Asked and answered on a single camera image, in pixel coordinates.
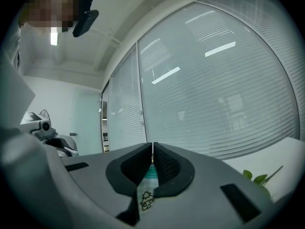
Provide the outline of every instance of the white wall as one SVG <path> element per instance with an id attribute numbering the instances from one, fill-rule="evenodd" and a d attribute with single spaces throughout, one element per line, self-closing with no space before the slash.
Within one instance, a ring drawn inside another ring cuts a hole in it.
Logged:
<path id="1" fill-rule="evenodd" d="M 94 71 L 92 65 L 64 61 L 56 65 L 52 59 L 37 59 L 27 68 L 26 76 L 33 76 L 67 82 L 92 88 L 102 87 L 101 71 Z"/>
<path id="2" fill-rule="evenodd" d="M 59 134 L 78 133 L 74 140 L 80 155 L 102 151 L 99 89 L 38 77 L 23 79 L 36 94 L 28 111 L 39 114 L 46 109 Z"/>
<path id="3" fill-rule="evenodd" d="M 33 47 L 29 43 L 31 40 L 29 39 L 30 34 L 28 33 L 29 27 L 26 25 L 21 30 L 20 36 L 20 44 L 19 44 L 19 51 L 20 51 L 20 66 L 19 66 L 19 73 L 24 75 L 30 66 L 34 63 L 34 54 L 33 54 Z"/>
<path id="4" fill-rule="evenodd" d="M 196 0 L 166 0 L 145 15 L 125 36 L 119 49 L 115 51 L 103 74 L 102 89 L 106 86 L 111 74 L 133 45 L 155 24 L 174 11 Z"/>

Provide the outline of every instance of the gray plastic housing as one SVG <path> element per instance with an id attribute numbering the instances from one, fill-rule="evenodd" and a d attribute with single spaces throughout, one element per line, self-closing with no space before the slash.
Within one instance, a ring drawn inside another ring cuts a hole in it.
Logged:
<path id="1" fill-rule="evenodd" d="M 112 160 L 141 144 L 102 154 L 60 158 L 54 147 L 42 145 L 32 135 L 7 130 L 2 133 L 1 165 L 7 182 L 21 204 L 41 223 L 51 228 L 131 228 L 116 216 L 128 208 L 132 198 L 116 193 L 105 172 Z M 188 159 L 195 176 L 181 194 L 156 198 L 135 228 L 220 229 L 250 224 L 258 228 L 270 218 L 268 214 L 274 215 L 270 211 L 278 207 L 262 190 L 224 162 L 162 146 Z M 81 162 L 89 166 L 70 172 L 65 167 Z M 232 183 L 261 212 L 246 224 L 220 189 Z"/>

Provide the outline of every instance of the printed icon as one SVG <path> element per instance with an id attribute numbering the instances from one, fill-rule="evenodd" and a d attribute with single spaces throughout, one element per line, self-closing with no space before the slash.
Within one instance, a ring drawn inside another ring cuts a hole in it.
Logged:
<path id="1" fill-rule="evenodd" d="M 153 205 L 153 196 L 152 193 L 146 191 L 142 194 L 142 201 L 140 202 L 142 205 L 142 210 L 147 210 Z"/>

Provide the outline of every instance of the green plant leaf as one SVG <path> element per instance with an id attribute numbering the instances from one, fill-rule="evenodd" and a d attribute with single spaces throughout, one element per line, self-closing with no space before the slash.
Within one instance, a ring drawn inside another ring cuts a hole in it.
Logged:
<path id="1" fill-rule="evenodd" d="M 248 170 L 244 170 L 243 171 L 243 175 L 247 178 L 249 178 L 250 180 L 252 179 L 252 173 Z"/>
<path id="2" fill-rule="evenodd" d="M 267 176 L 268 176 L 267 174 L 260 175 L 260 176 L 256 177 L 253 182 L 258 185 L 262 185 Z"/>
<path id="3" fill-rule="evenodd" d="M 263 187 L 263 186 L 260 186 L 260 187 L 262 188 L 262 190 L 264 191 L 264 193 L 265 193 L 269 198 L 271 198 L 271 195 L 270 195 L 268 189 L 265 188 L 265 187 Z"/>

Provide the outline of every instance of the white ceiling beam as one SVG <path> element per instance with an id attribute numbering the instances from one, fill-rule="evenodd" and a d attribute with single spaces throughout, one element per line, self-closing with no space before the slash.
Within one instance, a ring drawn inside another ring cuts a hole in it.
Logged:
<path id="1" fill-rule="evenodd" d="M 124 21 L 127 19 L 127 17 L 145 0 L 132 0 L 129 4 L 126 4 L 124 9 L 122 9 L 122 12 L 117 16 L 117 20 L 113 22 L 112 26 L 110 27 L 110 30 L 112 31 L 111 35 L 106 34 L 106 38 L 104 41 L 100 43 L 100 46 L 95 54 L 95 58 L 93 61 L 93 68 L 94 70 L 100 69 L 101 61 L 104 57 L 104 54 L 108 48 L 108 45 L 115 43 L 114 41 L 119 42 L 112 36 L 117 32 L 117 30 L 120 28 L 120 26 L 124 23 Z"/>
<path id="2" fill-rule="evenodd" d="M 98 29 L 96 29 L 96 28 L 94 28 L 94 27 L 91 27 L 90 30 L 89 30 L 88 32 L 90 33 L 91 31 L 96 31 L 96 32 L 101 33 L 101 34 L 103 34 L 104 36 L 110 38 L 111 40 L 114 40 L 114 43 L 113 43 L 114 46 L 115 46 L 115 47 L 120 47 L 121 42 L 120 42 L 119 40 L 115 39 L 114 37 L 112 37 L 110 34 L 107 34 L 107 33 L 103 32 L 103 31 L 100 31 L 100 30 L 98 30 Z"/>

